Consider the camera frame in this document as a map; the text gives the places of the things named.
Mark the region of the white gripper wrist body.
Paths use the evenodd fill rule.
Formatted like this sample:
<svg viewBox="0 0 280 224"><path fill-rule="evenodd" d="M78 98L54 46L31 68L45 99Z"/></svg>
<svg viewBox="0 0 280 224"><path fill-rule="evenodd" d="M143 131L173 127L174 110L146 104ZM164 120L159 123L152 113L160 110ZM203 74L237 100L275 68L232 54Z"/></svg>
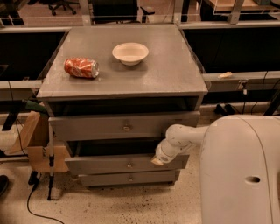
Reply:
<svg viewBox="0 0 280 224"><path fill-rule="evenodd" d="M181 151L183 150L180 146L174 146L170 144L166 139L161 141L157 148L155 157L160 159L164 164L170 163Z"/></svg>

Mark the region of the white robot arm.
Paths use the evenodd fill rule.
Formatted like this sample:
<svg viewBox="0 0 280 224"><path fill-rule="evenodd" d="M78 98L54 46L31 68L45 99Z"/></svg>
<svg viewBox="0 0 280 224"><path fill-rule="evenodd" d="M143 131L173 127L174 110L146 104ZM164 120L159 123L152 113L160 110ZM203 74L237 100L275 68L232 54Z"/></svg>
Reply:
<svg viewBox="0 0 280 224"><path fill-rule="evenodd" d="M200 147L202 224L280 224L280 117L228 115L206 127L170 126L151 162Z"/></svg>

